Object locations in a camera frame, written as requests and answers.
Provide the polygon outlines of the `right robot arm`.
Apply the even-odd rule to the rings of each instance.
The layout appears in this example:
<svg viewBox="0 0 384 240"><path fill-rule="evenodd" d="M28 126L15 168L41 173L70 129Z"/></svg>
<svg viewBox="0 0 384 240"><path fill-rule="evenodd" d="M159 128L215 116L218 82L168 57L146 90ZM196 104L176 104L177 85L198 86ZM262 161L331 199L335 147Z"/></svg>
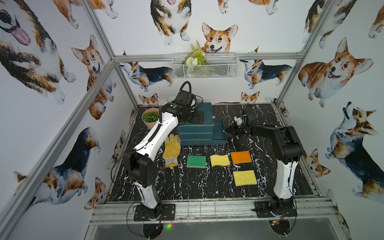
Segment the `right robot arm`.
<svg viewBox="0 0 384 240"><path fill-rule="evenodd" d="M269 201L255 202L253 211L259 218L296 217L297 202L293 194L293 182L304 148L294 127L261 123L256 120L255 114L248 113L234 117L234 122L225 132L237 139L251 136L271 140L272 151L277 160L274 195Z"/></svg>

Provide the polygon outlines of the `green beige sponge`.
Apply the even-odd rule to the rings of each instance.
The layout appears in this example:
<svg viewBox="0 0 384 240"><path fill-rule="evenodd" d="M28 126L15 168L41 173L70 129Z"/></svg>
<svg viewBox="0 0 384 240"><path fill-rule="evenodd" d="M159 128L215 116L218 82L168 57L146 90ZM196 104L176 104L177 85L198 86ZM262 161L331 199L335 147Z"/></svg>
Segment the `green beige sponge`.
<svg viewBox="0 0 384 240"><path fill-rule="evenodd" d="M206 156L188 156L187 168L206 168Z"/></svg>

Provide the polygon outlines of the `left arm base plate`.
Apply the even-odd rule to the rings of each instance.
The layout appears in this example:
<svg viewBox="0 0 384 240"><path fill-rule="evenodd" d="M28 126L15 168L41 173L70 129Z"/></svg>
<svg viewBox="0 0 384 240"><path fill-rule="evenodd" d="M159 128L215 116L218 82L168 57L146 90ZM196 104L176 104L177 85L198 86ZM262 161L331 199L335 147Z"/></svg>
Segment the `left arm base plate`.
<svg viewBox="0 0 384 240"><path fill-rule="evenodd" d="M175 219L175 204L158 204L154 209L140 204L135 209L134 221L173 221Z"/></svg>

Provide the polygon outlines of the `plain yellow rectangular sponge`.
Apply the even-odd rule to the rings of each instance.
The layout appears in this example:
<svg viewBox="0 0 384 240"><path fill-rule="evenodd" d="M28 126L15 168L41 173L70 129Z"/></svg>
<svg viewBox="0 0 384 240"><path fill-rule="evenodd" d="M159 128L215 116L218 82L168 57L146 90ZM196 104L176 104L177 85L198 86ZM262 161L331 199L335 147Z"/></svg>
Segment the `plain yellow rectangular sponge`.
<svg viewBox="0 0 384 240"><path fill-rule="evenodd" d="M254 170L233 172L233 176L236 187L257 184Z"/></svg>

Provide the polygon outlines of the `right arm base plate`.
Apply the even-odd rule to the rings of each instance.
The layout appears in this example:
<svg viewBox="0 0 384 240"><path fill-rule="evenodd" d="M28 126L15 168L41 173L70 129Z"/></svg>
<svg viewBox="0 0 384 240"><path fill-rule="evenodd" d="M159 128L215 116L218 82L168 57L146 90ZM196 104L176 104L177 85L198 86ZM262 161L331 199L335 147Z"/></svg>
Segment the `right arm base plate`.
<svg viewBox="0 0 384 240"><path fill-rule="evenodd" d="M296 217L297 210L293 198L278 200L275 198L269 201L255 202L255 208L258 218L281 218Z"/></svg>

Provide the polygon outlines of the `yellow green sponge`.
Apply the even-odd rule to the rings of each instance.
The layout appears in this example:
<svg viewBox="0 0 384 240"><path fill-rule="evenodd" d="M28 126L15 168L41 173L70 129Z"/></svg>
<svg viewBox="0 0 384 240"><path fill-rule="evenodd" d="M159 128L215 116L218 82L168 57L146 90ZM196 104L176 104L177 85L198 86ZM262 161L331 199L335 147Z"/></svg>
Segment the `yellow green sponge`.
<svg viewBox="0 0 384 240"><path fill-rule="evenodd" d="M212 155L210 156L210 161L211 161L212 167L215 167L215 166L226 167L230 165L230 160L228 155L223 155L223 156Z"/></svg>

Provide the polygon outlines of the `teal drawer cabinet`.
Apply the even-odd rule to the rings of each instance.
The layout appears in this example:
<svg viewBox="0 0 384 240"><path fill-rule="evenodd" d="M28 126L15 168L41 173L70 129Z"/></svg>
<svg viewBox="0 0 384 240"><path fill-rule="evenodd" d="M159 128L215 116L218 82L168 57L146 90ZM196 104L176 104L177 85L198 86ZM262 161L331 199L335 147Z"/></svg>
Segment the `teal drawer cabinet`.
<svg viewBox="0 0 384 240"><path fill-rule="evenodd" d="M202 146L212 141L214 130L212 104L203 103L198 111L197 124L186 123L177 127L182 146Z"/></svg>

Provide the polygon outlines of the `orange sponge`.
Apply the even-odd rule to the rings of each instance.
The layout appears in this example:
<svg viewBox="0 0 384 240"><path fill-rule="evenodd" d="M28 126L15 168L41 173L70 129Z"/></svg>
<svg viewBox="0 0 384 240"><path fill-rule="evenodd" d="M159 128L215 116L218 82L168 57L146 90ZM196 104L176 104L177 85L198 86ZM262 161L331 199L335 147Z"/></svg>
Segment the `orange sponge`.
<svg viewBox="0 0 384 240"><path fill-rule="evenodd" d="M234 165L252 162L252 158L249 151L231 152L231 158Z"/></svg>

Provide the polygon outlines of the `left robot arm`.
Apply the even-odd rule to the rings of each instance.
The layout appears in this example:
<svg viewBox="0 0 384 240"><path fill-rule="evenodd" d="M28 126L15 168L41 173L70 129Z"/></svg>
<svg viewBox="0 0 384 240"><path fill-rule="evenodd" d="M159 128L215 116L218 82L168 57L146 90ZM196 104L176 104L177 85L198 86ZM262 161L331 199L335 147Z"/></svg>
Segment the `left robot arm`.
<svg viewBox="0 0 384 240"><path fill-rule="evenodd" d="M123 161L128 177L137 187L141 196L141 204L136 208L135 221L156 221L165 211L171 211L171 205L162 206L156 190L155 180L158 175L154 163L156 155L169 134L180 124L202 124L204 113L199 111L197 96L192 93L192 86L186 81L180 87L176 99L159 107L159 119L144 139L133 148L133 151L123 154Z"/></svg>

